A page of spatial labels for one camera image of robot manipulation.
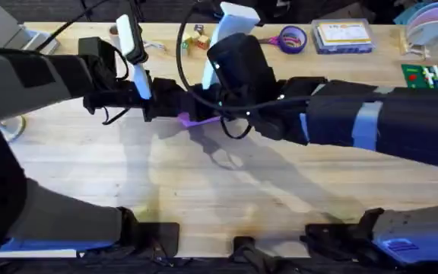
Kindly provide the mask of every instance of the box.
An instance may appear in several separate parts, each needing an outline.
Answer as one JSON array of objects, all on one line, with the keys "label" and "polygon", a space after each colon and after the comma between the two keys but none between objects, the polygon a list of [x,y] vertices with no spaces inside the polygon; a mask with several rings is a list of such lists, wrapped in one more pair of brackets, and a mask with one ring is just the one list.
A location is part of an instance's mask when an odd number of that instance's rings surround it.
[{"label": "box", "polygon": [[314,20],[312,40],[318,54],[371,53],[376,48],[366,19]]}]

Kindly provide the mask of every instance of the wooden block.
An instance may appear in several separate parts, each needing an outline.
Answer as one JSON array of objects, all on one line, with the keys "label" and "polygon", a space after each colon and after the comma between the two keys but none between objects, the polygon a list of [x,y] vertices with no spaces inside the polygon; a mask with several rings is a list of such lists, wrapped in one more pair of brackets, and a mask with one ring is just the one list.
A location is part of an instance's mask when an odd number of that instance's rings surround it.
[{"label": "wooden block", "polygon": [[184,33],[182,35],[182,42],[185,42],[185,43],[188,43],[189,45],[191,45],[193,43],[192,36],[190,36],[190,34],[188,34],[188,33]]},{"label": "wooden block", "polygon": [[187,42],[182,42],[182,45],[180,47],[180,53],[182,53],[183,56],[187,56],[189,54],[189,44]]},{"label": "wooden block", "polygon": [[192,41],[197,42],[198,38],[201,36],[201,34],[197,31],[194,31],[194,33],[192,34]]},{"label": "wooden block", "polygon": [[211,39],[205,35],[200,36],[197,40],[197,46],[201,49],[208,49],[210,43]]},{"label": "wooden block", "polygon": [[194,26],[194,31],[197,31],[201,35],[204,34],[204,25],[203,24],[196,24]]}]

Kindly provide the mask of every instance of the purple tape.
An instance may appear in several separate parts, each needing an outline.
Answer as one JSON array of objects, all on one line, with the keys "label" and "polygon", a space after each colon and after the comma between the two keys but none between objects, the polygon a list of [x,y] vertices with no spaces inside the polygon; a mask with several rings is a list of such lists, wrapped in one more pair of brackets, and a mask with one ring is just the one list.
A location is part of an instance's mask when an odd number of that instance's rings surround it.
[{"label": "purple tape", "polygon": [[287,26],[278,35],[278,46],[281,51],[288,54],[297,54],[307,44],[305,31],[295,26]]}]

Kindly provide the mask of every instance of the wooden table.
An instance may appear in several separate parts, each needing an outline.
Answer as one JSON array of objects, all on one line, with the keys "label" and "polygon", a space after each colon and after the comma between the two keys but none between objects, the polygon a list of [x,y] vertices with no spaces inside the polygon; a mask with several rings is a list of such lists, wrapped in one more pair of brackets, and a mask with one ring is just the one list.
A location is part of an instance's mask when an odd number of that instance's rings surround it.
[{"label": "wooden table", "polygon": [[[53,31],[60,24],[31,23]],[[110,24],[77,23],[61,34],[58,53],[76,53],[80,37],[108,40]],[[168,52],[147,49],[145,67],[154,77],[178,80],[174,45],[177,24],[142,24],[143,37]],[[206,33],[213,25],[206,24]],[[301,25],[305,31],[309,26]],[[282,26],[253,33],[270,37]],[[374,53],[317,55],[311,42],[288,56],[263,46],[277,78],[330,79],[405,86],[398,27],[373,26]],[[438,50],[427,64],[438,65]],[[184,58],[192,83],[200,81],[205,51]],[[127,206],[140,221],[181,224],[179,256],[226,256],[234,236],[250,235],[282,256],[306,256],[298,241],[304,225],[357,222],[366,209],[417,209],[438,205],[438,167],[357,148],[275,142],[252,132],[228,139],[218,123],[184,129],[175,119],[144,123],[133,110],[111,126],[73,100],[27,114],[28,127],[11,147],[27,176],[42,185],[98,205]],[[231,123],[233,132],[244,124]]]}]

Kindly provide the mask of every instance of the plate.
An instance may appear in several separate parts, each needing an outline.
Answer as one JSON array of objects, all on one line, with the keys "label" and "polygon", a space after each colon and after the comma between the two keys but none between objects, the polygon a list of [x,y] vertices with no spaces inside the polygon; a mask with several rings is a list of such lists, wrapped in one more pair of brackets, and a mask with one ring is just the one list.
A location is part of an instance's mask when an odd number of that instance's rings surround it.
[{"label": "plate", "polygon": [[438,21],[431,21],[412,28],[407,32],[410,44],[430,46],[438,44]]},{"label": "plate", "polygon": [[408,25],[407,31],[410,31],[410,29],[416,27],[419,24],[427,23],[430,21],[438,21],[438,8],[432,8],[420,14]]},{"label": "plate", "polygon": [[428,11],[428,10],[430,10],[432,8],[438,8],[438,2],[437,3],[428,4],[425,7],[419,9],[418,11],[416,11],[410,17],[410,19],[408,19],[407,25],[409,25],[413,20],[415,20],[415,18],[417,18],[420,14],[423,14],[425,11]]}]

